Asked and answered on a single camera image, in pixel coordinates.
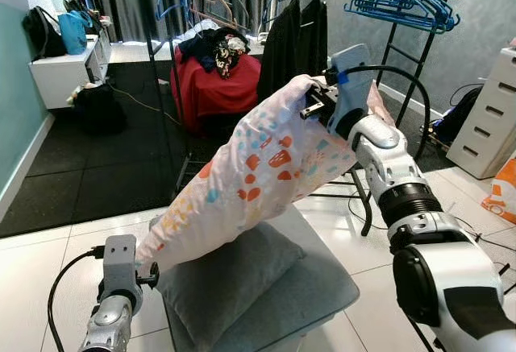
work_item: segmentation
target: gray stool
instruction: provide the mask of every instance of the gray stool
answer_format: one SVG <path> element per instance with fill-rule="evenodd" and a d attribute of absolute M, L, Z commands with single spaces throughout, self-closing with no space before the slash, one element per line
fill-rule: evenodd
<path fill-rule="evenodd" d="M 300 338 L 359 297 L 358 287 L 303 216 L 290 206 L 268 223 L 306 252 L 217 341 L 212 352 L 272 351 Z M 166 282 L 163 273 L 160 282 Z M 164 301 L 176 352 L 194 352 L 189 335 Z"/>

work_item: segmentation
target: blue bag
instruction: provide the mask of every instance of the blue bag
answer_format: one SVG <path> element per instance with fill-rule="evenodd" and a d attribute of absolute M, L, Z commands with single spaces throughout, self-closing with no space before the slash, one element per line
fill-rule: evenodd
<path fill-rule="evenodd" d="M 67 53 L 71 55 L 83 53 L 87 44 L 85 27 L 93 26 L 90 16 L 84 11 L 70 11 L 57 18 Z"/>

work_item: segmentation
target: white drawer unit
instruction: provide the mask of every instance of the white drawer unit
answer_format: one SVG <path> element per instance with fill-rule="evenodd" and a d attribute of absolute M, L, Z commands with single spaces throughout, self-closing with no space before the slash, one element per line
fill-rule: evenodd
<path fill-rule="evenodd" d="M 447 157 L 477 179 L 492 177 L 516 149 L 516 49 L 504 48 Z"/>
<path fill-rule="evenodd" d="M 87 35 L 88 44 L 82 54 L 42 58 L 29 64 L 47 109 L 69 107 L 66 102 L 72 91 L 87 82 L 104 81 L 110 60 L 110 44 L 101 31 Z"/>

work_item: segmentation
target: orange bag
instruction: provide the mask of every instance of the orange bag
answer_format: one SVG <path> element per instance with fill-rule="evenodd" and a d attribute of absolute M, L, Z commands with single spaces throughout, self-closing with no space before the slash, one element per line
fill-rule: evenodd
<path fill-rule="evenodd" d="M 482 207 L 516 225 L 516 157 L 510 159 L 491 182 L 491 196 Z"/>

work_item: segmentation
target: red cover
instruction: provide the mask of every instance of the red cover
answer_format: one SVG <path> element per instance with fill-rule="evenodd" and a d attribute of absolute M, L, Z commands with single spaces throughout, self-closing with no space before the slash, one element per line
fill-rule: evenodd
<path fill-rule="evenodd" d="M 193 57 L 182 64 L 179 48 L 175 57 L 185 117 L 182 121 L 188 132 L 202 133 L 202 116 L 247 113 L 256 106 L 256 86 L 260 79 L 260 62 L 256 58 L 247 54 L 240 56 L 238 64 L 230 71 L 230 78 L 223 80 L 217 69 L 206 72 Z M 173 70 L 170 83 L 179 109 Z"/>

